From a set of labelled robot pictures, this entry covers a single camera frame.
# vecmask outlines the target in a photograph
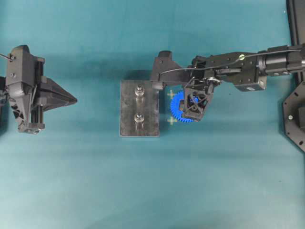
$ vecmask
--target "blue-green table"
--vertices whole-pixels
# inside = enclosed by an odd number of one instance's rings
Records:
[[[148,78],[159,51],[187,66],[289,43],[285,0],[0,0],[0,53],[29,45],[79,100],[39,135],[6,108],[0,228],[305,228],[304,158],[282,122],[291,76],[264,92],[223,84],[190,125],[168,122],[168,88],[160,138],[119,138],[120,80]]]

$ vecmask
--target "black wire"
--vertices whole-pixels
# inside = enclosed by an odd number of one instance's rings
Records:
[[[205,71],[205,70],[209,70],[209,69],[215,69],[215,68],[221,68],[221,67],[224,67],[224,66],[233,65],[233,64],[235,64],[239,61],[242,61],[246,58],[249,58],[249,57],[264,56],[264,55],[284,53],[284,52],[300,52],[300,51],[301,50],[298,50],[298,49],[292,49],[292,50],[281,50],[281,51],[274,51],[274,52],[262,52],[262,53],[250,54],[250,55],[241,56],[233,62],[226,63],[226,64],[221,64],[221,65],[218,65],[218,66],[206,67],[206,68],[177,68],[177,69],[172,69],[172,70],[162,72],[162,73],[160,73],[160,75],[164,75],[164,74],[172,73],[172,72],[176,72],[176,71],[182,71],[182,70],[184,70],[184,71]]]
[[[9,61],[11,61],[11,58],[10,58],[10,57],[7,57],[7,56],[5,56],[5,55],[3,55],[3,54],[0,54],[0,56],[3,57],[3,58],[5,58],[5,59],[7,59],[7,60],[9,60]]]

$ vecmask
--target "gear teeth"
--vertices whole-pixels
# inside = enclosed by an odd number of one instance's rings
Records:
[[[182,111],[179,110],[180,101],[184,99],[184,92],[178,92],[171,101],[171,112],[175,119],[182,123],[192,123],[194,120],[181,117]]]

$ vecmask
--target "metal plate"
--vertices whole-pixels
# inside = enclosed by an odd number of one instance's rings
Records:
[[[299,127],[298,108],[305,103],[305,82],[302,82],[284,101],[284,120],[286,135],[305,151],[305,132]]]
[[[135,93],[138,85],[144,88],[144,95]],[[136,114],[144,115],[142,123],[135,122]],[[121,137],[158,137],[159,131],[159,92],[152,88],[151,81],[121,81]]]

